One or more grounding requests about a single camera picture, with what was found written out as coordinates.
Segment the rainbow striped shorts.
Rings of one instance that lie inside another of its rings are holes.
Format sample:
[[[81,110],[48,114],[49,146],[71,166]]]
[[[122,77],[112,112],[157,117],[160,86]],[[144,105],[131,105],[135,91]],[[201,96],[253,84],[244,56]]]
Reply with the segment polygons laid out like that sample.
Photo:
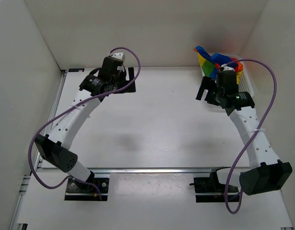
[[[214,53],[210,56],[201,46],[196,46],[193,50],[198,55],[198,61],[204,75],[212,79],[216,79],[216,73],[220,70],[220,67],[223,64],[236,60],[236,58],[219,53]]]

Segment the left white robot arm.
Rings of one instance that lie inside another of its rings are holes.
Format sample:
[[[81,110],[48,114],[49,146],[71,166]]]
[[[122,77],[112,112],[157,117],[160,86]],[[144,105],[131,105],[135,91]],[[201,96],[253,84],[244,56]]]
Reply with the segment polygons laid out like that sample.
[[[84,192],[94,187],[94,173],[70,151],[72,142],[90,113],[104,100],[103,94],[126,86],[134,78],[132,68],[125,70],[122,52],[104,58],[102,67],[92,70],[81,82],[71,103],[74,109],[58,119],[46,135],[37,135],[35,144],[42,159],[77,179]]]

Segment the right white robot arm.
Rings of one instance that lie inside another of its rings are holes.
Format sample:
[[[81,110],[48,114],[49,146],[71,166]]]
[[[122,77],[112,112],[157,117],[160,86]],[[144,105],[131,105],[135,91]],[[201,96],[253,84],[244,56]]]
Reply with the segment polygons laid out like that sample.
[[[212,190],[219,192],[226,184],[240,187],[246,195],[255,195],[280,190],[292,173],[289,162],[282,162],[272,149],[260,120],[257,117],[255,103],[248,92],[239,91],[236,73],[223,70],[216,79],[204,76],[196,99],[223,108],[236,126],[247,153],[250,169],[235,169],[233,163],[227,172],[219,170],[209,179]]]

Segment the white plastic basket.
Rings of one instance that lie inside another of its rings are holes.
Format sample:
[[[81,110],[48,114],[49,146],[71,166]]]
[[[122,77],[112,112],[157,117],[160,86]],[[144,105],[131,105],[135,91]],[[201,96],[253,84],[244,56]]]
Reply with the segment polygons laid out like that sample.
[[[235,74],[231,92],[228,94],[230,104],[229,108],[226,109],[227,115],[230,115],[233,111],[241,111],[245,107],[254,108],[254,91],[244,65],[239,61],[229,64],[228,67]]]

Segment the black corner label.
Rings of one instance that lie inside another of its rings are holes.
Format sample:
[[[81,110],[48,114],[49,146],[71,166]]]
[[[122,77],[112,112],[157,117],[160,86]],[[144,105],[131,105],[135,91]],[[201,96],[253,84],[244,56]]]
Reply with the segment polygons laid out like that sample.
[[[68,72],[84,72],[85,68],[70,68]]]

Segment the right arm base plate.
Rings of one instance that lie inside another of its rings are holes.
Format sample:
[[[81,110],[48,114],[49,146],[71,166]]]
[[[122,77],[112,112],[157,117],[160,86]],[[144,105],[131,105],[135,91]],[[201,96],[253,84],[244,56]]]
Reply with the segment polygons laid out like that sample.
[[[228,169],[222,167],[212,169],[208,177],[196,176],[189,186],[194,187],[196,203],[224,203],[225,185],[219,183],[217,171]]]

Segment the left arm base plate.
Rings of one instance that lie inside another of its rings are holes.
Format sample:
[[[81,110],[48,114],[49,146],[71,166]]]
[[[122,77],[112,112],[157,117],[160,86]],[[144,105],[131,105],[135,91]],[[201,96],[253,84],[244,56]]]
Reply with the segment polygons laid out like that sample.
[[[98,190],[87,184],[79,184],[73,179],[68,179],[64,200],[66,201],[107,201],[109,178],[100,177],[94,178],[94,184],[100,191],[101,198],[98,194]]]

